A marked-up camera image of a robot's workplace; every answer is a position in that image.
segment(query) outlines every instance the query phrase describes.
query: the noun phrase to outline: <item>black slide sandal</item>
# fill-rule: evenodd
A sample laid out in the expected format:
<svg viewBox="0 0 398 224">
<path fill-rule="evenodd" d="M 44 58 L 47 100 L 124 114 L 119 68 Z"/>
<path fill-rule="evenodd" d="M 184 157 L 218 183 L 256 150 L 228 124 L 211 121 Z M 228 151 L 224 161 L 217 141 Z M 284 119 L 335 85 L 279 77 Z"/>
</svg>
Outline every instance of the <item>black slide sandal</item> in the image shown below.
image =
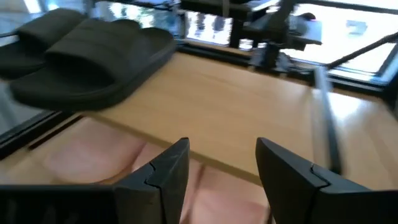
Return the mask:
<svg viewBox="0 0 398 224">
<path fill-rule="evenodd" d="M 100 110 L 127 98 L 175 48 L 166 30 L 86 20 L 46 52 L 46 68 L 12 82 L 11 93 L 37 108 Z"/>
<path fill-rule="evenodd" d="M 86 17 L 71 9 L 56 9 L 16 29 L 19 40 L 0 47 L 0 78 L 14 80 L 42 68 L 44 52 Z"/>
</svg>

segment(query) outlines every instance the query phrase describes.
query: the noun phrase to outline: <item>wooden surface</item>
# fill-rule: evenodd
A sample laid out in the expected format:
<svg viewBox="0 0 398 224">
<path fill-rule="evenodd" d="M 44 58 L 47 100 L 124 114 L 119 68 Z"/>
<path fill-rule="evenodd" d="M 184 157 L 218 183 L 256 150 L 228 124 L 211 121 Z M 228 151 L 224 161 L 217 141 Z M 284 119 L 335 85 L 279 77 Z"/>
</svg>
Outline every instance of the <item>wooden surface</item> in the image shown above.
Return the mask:
<svg viewBox="0 0 398 224">
<path fill-rule="evenodd" d="M 372 189 L 398 187 L 397 121 L 378 99 L 330 93 L 345 176 Z M 97 120 L 167 147 L 191 141 L 192 157 L 259 184 L 261 136 L 314 161 L 313 90 L 305 85 L 183 54 Z"/>
</svg>

